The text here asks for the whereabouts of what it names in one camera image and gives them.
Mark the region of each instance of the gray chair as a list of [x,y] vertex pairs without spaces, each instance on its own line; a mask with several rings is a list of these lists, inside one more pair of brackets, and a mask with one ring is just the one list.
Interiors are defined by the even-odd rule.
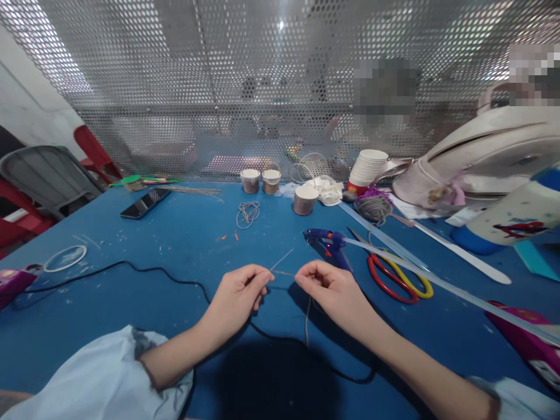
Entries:
[[19,149],[0,160],[0,173],[59,220],[60,209],[103,193],[90,173],[68,151],[56,146]]

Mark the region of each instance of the hand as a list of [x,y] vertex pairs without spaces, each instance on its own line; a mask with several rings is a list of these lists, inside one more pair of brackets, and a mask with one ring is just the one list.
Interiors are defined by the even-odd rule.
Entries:
[[267,294],[266,285],[274,280],[272,273],[260,265],[250,264],[224,274],[218,290],[200,320],[201,328],[215,335],[215,345],[221,346],[238,332],[261,299]]
[[317,260],[300,268],[295,280],[339,327],[363,345],[369,345],[377,326],[386,325],[349,271]]

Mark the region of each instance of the power cord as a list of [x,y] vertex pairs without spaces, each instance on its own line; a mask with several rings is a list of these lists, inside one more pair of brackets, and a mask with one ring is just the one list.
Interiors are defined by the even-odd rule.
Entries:
[[[199,283],[197,281],[183,281],[183,280],[178,280],[175,277],[173,277],[171,274],[169,274],[169,272],[163,268],[163,267],[150,267],[150,268],[138,268],[136,267],[133,263],[131,263],[130,261],[127,260],[122,260],[122,261],[117,261],[113,264],[110,264],[104,268],[100,268],[98,270],[92,271],[92,272],[88,272],[86,274],[82,274],[79,275],[77,277],[71,278],[69,280],[66,280],[62,283],[56,284],[54,286],[49,286],[49,287],[45,287],[45,288],[41,288],[41,289],[35,289],[35,290],[24,290],[23,292],[19,292],[17,294],[29,294],[29,293],[40,293],[40,292],[48,292],[51,290],[55,290],[58,289],[62,286],[66,286],[70,283],[74,283],[75,281],[87,278],[87,277],[91,277],[94,276],[96,274],[99,274],[103,271],[107,271],[113,267],[116,267],[118,265],[121,264],[126,264],[129,267],[131,267],[134,271],[137,272],[149,272],[149,271],[163,271],[163,273],[169,277],[169,279],[177,284],[185,284],[185,285],[194,285],[194,286],[198,286],[202,289],[202,294],[204,295],[204,299],[206,299],[206,301],[208,302],[208,304],[210,305],[210,298],[208,297],[208,294],[206,292],[206,289],[204,288],[204,285],[202,283]],[[4,295],[12,295],[15,293],[4,293]],[[249,325],[251,325],[251,327],[257,332],[259,333],[261,336],[263,336],[264,338],[267,338],[271,341],[288,341],[288,342],[292,342],[294,344],[297,344],[298,346],[300,346],[302,349],[305,349],[307,351],[309,351],[309,354],[316,359],[318,362],[320,362],[322,365],[324,365],[328,370],[330,370],[331,372],[333,372],[335,375],[337,375],[338,377],[345,379],[349,382],[353,382],[355,384],[360,384],[360,385],[365,385],[365,384],[369,384],[373,381],[373,379],[375,378],[375,371],[373,370],[373,367],[370,368],[370,372],[369,374],[364,377],[364,378],[354,378],[351,376],[348,376],[342,372],[340,372],[340,370],[338,370],[336,367],[332,366],[331,364],[329,364],[324,358],[322,358],[320,355],[314,353],[313,351],[311,351],[306,344],[301,341],[298,340],[297,338],[293,338],[293,337],[277,337],[275,335],[270,335],[267,334],[266,332],[264,332],[263,330],[261,330],[260,328],[258,328],[255,324],[253,324],[252,322],[249,323]]]

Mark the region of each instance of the white sleeve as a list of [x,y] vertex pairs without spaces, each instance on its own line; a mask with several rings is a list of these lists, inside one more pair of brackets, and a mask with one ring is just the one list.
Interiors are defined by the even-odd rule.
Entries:
[[489,383],[477,377],[468,378],[481,390],[500,400],[498,420],[558,420],[560,403],[513,379]]
[[176,420],[193,386],[193,371],[158,393],[136,360],[165,341],[130,325],[104,335],[81,348],[37,395],[12,407],[1,420]]

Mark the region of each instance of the blue tabletop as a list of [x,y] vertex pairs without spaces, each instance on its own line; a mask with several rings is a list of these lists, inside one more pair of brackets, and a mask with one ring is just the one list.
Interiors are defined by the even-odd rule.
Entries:
[[[346,227],[350,226],[366,235],[338,206],[317,204],[311,215],[302,217],[293,213],[291,199],[263,192],[247,195],[240,184],[189,185],[219,188],[221,200],[173,192],[145,218],[135,221],[119,214],[145,191],[114,188],[3,259],[0,268],[45,263],[56,252],[85,241],[87,254],[79,264],[41,274],[32,288],[55,285],[128,260],[139,268],[161,266],[177,279],[198,281],[212,297],[223,273],[242,265],[272,267],[293,249],[276,270],[295,273],[318,258],[303,239],[305,229],[348,234]],[[240,230],[235,222],[237,206],[252,200],[260,201],[260,216],[251,228]],[[423,223],[439,233],[450,230],[442,220]],[[560,323],[560,285],[530,274],[513,249],[482,258],[512,278],[513,284],[505,286],[418,229],[389,218],[382,230],[442,279],[481,299],[533,309]],[[558,242],[558,235],[544,234],[535,240]],[[460,375],[490,381],[507,376],[553,396],[480,309],[437,286],[432,299],[416,306],[403,305],[372,281],[364,250],[347,246],[345,252],[356,280],[379,313],[439,362]],[[560,270],[558,259],[543,252]],[[306,306],[307,298],[294,286],[293,277],[276,274],[274,288],[253,321],[267,334],[303,341]],[[206,308],[200,288],[173,283],[161,271],[136,272],[126,265],[54,292],[21,295],[0,312],[0,389],[36,393],[66,359],[100,335],[130,324],[172,337],[192,327]],[[404,419],[417,418],[425,411],[390,370],[315,308],[310,312],[309,339],[315,353],[345,374],[365,377],[373,366],[375,379],[367,385],[340,379],[300,346],[267,340],[247,328],[196,369],[186,415],[208,419],[286,415]]]

